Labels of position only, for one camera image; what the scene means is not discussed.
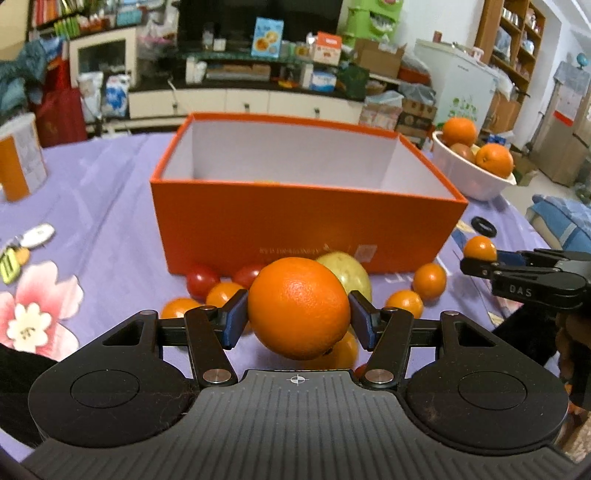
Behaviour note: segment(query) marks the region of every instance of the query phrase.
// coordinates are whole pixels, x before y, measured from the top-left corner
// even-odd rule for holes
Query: cabinet door
[[[226,103],[224,89],[177,90],[178,115],[192,112],[223,112]]]
[[[269,97],[269,92],[264,90],[226,90],[226,112],[267,113],[269,111]]]
[[[357,125],[362,108],[363,104],[360,102],[351,102],[339,98],[323,98],[320,107],[320,118]]]
[[[129,94],[129,117],[131,119],[178,115],[173,106],[174,97],[171,90]]]
[[[271,92],[269,113],[304,118],[319,118],[347,124],[359,123],[363,105],[338,98],[305,93]]]
[[[320,118],[322,97],[302,93],[271,92],[269,113],[273,115]]]

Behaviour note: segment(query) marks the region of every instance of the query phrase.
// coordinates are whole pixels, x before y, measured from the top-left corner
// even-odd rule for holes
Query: purple tablecloth
[[[51,261],[57,266],[58,282],[76,277],[73,281],[82,288],[74,301],[79,306],[69,314],[62,312],[61,325],[80,346],[139,310],[160,311],[171,299],[187,296],[184,278],[167,272],[148,183],[171,138],[171,134],[136,135],[46,150],[50,176],[41,190],[19,203],[0,203],[0,242],[42,222],[55,227],[55,237],[32,252],[28,268]],[[547,247],[502,197],[471,203],[463,220],[469,224],[476,215],[496,225],[498,248]],[[491,330],[488,312],[502,314],[498,301],[483,280],[460,273],[461,256],[455,241],[448,239],[437,257],[449,273],[448,288],[439,300],[426,305],[423,318],[438,319],[442,310],[458,310]],[[389,295],[409,287],[410,281],[408,274],[374,276],[374,305],[383,306]],[[2,289],[14,295],[17,288],[18,283],[0,285],[0,299]],[[1,315],[0,308],[0,329],[6,330]],[[185,351],[165,348],[164,357],[191,376]],[[228,357],[239,377],[247,368],[295,367],[266,350],[254,335],[240,339]],[[361,351],[357,365],[368,357]],[[413,349],[407,376],[433,359],[432,349]],[[2,430],[0,445],[18,460],[30,452]]]

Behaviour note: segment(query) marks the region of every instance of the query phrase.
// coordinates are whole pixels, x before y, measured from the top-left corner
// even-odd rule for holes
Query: green fruit
[[[347,295],[352,290],[359,290],[371,302],[371,282],[369,275],[361,264],[343,252],[332,252],[316,259],[328,268],[341,282]]]

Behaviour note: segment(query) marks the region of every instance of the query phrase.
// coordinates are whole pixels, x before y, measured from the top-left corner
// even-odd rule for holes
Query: metal pin
[[[232,374],[223,368],[212,368],[203,374],[203,379],[208,383],[220,384],[232,378]]]
[[[394,380],[394,374],[388,370],[384,370],[383,368],[374,368],[369,372],[365,372],[365,379],[368,382],[382,385],[384,383],[390,383],[392,380]]]

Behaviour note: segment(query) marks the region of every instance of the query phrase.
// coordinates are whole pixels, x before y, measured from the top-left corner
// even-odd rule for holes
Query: white container
[[[433,164],[465,196],[481,202],[497,197],[505,187],[517,185],[513,174],[502,179],[470,163],[447,148],[440,140],[441,132],[433,134]]]
[[[462,50],[417,40],[415,55],[431,72],[437,92],[437,115],[433,125],[441,129],[451,117],[469,118],[480,131],[496,91],[496,74]]]

